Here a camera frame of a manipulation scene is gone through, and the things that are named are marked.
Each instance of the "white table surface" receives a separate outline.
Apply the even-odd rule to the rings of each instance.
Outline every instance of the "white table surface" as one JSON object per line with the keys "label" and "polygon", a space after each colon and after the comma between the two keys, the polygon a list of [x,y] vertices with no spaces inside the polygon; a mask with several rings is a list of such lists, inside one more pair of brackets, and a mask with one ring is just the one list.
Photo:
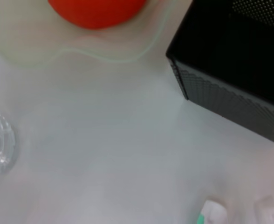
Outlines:
{"label": "white table surface", "polygon": [[256,223],[254,201],[274,195],[274,143],[183,98],[164,55],[189,3],[133,63],[0,58],[20,150],[0,176],[0,224],[194,224],[209,197],[231,224]]}

